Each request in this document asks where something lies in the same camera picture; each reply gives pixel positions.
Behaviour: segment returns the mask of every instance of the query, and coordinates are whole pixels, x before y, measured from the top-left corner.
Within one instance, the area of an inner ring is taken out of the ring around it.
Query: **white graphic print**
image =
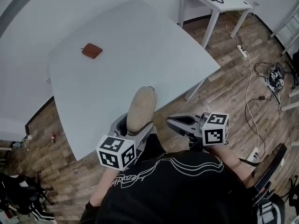
[[[222,117],[217,117],[216,115],[212,116],[213,119],[210,119],[211,123],[222,123],[223,122],[223,118]]]
[[[169,161],[178,172],[193,177],[199,176],[207,171],[220,173],[223,170],[223,164],[220,159],[218,159],[219,161],[218,164],[214,162],[206,162],[197,166],[192,166],[192,165],[183,164],[177,161],[175,158],[164,158],[164,159],[157,160],[157,162],[153,167],[145,171],[142,171],[137,175],[124,175],[124,174],[118,175],[113,180],[110,186],[111,187],[116,186],[117,184],[120,183],[122,189],[131,187],[138,180],[143,181],[147,176],[151,175],[155,171],[157,165],[162,161]]]
[[[225,127],[225,137],[227,137],[228,135],[228,123],[226,124],[226,127]]]
[[[117,146],[119,146],[121,142],[118,141],[118,140],[114,140],[113,144],[112,145],[108,145],[108,144],[105,144],[104,147],[106,148],[112,148],[112,149],[117,149]]]
[[[133,151],[130,149],[129,151],[126,152],[125,163],[128,163],[130,160],[132,160],[133,157],[134,157]]]
[[[207,141],[208,142],[219,142],[220,134],[214,131],[207,132]]]
[[[103,154],[103,158],[106,160],[106,162],[109,164],[109,165],[113,165],[113,162],[115,162],[115,158],[114,157],[110,157],[111,158],[111,161],[106,157],[105,154]]]

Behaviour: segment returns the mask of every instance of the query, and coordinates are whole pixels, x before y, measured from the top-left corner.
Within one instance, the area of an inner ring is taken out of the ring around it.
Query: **office chair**
[[[287,197],[286,200],[285,200],[285,203],[289,199],[289,205],[290,205],[290,207],[295,207],[296,214],[298,216],[299,215],[299,199],[295,198],[295,195],[299,196],[299,184],[296,185],[297,179],[298,179],[297,175],[295,176],[295,181],[294,182],[290,178],[290,181],[291,181],[290,191],[288,191],[284,196],[282,196],[282,198]]]
[[[0,173],[0,199],[4,202],[10,202],[13,205],[20,207],[28,207],[33,202],[39,202],[39,198],[44,198],[51,205],[51,202],[44,191],[54,190],[51,188],[42,188],[40,182],[40,173],[37,172],[37,182],[35,178],[19,175],[17,177],[10,177],[4,173]],[[23,182],[26,182],[28,186],[20,186]]]
[[[285,72],[286,74],[291,74],[293,76],[294,86],[292,89],[294,90],[299,85],[298,75],[299,75],[299,50],[294,53],[293,60],[291,60],[291,64],[288,61],[285,63],[289,66],[290,72]]]

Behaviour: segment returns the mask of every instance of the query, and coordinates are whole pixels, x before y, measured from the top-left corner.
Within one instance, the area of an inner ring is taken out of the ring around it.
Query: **white desk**
[[[217,22],[220,13],[227,12],[227,11],[244,10],[236,27],[234,28],[232,34],[230,35],[230,37],[233,38],[237,33],[237,31],[239,30],[242,23],[244,22],[249,10],[252,8],[252,6],[244,0],[223,0],[224,3],[219,3],[211,0],[199,0],[199,1],[206,4],[213,11],[204,39],[201,44],[204,49],[206,48],[206,45],[210,39],[210,36],[213,32],[213,29],[215,27],[215,24]],[[184,11],[185,11],[184,6],[185,6],[185,0],[181,0],[179,18],[178,18],[178,24],[180,25],[180,27],[183,27],[183,23],[184,23]]]
[[[94,60],[87,43],[103,48]],[[219,69],[183,29],[141,0],[111,9],[76,30],[50,53],[50,78],[58,114],[77,160],[95,150],[102,135],[142,86],[156,89],[157,109]]]

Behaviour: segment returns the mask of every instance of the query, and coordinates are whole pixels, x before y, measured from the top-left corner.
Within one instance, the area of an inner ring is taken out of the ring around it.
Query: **power strip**
[[[252,152],[251,152],[251,154],[249,154],[249,156],[248,156],[248,158],[247,158],[247,161],[249,161],[249,162],[252,162],[256,157],[256,153],[258,153],[258,148],[257,147],[255,147],[253,150],[252,150]]]
[[[243,58],[247,58],[247,54],[245,51],[242,50],[242,47],[240,45],[237,45],[237,48],[239,49],[241,55],[243,56]]]

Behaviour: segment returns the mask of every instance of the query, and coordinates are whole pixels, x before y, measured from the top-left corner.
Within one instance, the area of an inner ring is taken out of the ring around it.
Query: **chair leg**
[[[39,189],[39,195],[41,197],[43,197],[44,199],[47,200],[48,203],[50,203],[51,205],[54,205],[55,203],[54,202],[51,202],[48,197],[46,196],[46,194],[44,193],[44,191],[53,191],[54,188],[53,187],[50,187],[50,188],[45,188],[43,189],[42,186],[41,186],[41,178],[40,178],[40,173],[41,173],[41,170],[39,170],[37,172],[37,187]]]
[[[280,196],[282,199],[285,198],[285,197],[287,196],[287,198],[286,198],[286,200],[284,201],[284,203],[286,203],[286,202],[288,201],[289,196],[290,196],[290,192],[291,192],[291,190],[292,190],[292,188],[293,188],[293,180],[292,180],[291,178],[290,178],[289,180],[291,181],[291,188],[290,188],[290,190],[289,190],[285,195]]]
[[[297,183],[297,179],[298,179],[298,175],[295,176],[295,182],[294,182],[294,187],[296,186]]]
[[[48,203],[50,203],[52,206],[53,206],[53,205],[55,205],[55,203],[54,203],[54,202],[51,202],[51,201],[50,201],[50,200],[47,198],[47,196],[45,195],[45,193],[44,193],[44,192],[41,192],[40,194],[41,194],[41,195],[43,196],[43,198],[44,198],[44,199],[46,199],[46,200],[47,200],[47,202],[48,202]]]
[[[294,90],[296,88],[296,77],[293,75],[293,81],[294,81],[294,86],[292,87],[292,89]]]

